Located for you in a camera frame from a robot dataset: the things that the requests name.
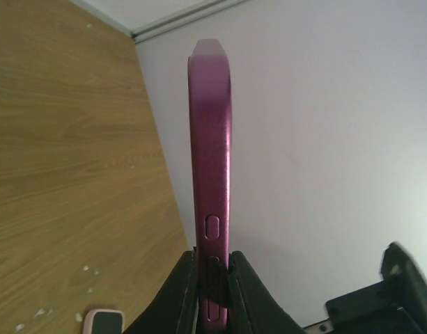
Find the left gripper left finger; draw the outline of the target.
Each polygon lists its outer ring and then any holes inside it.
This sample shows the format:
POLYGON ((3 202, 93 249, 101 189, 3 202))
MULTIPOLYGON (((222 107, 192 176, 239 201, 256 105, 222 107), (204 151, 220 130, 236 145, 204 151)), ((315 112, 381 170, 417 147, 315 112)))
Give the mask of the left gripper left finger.
POLYGON ((129 334, 190 334, 198 317, 196 252, 185 251, 150 305, 124 330, 129 334))

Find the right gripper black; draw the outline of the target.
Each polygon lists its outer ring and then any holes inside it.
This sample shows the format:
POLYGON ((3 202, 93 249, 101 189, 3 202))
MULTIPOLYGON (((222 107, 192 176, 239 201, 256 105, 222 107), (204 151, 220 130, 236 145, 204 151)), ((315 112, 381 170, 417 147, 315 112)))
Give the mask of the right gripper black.
POLYGON ((400 244, 384 251, 382 280, 331 299, 333 333, 427 333, 427 280, 400 244))

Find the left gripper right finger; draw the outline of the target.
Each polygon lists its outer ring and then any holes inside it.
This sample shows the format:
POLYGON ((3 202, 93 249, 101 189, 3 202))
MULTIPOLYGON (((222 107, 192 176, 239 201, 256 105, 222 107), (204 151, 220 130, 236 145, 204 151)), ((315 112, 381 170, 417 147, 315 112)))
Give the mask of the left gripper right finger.
POLYGON ((274 300, 244 253, 229 256, 227 333, 303 333, 274 300))

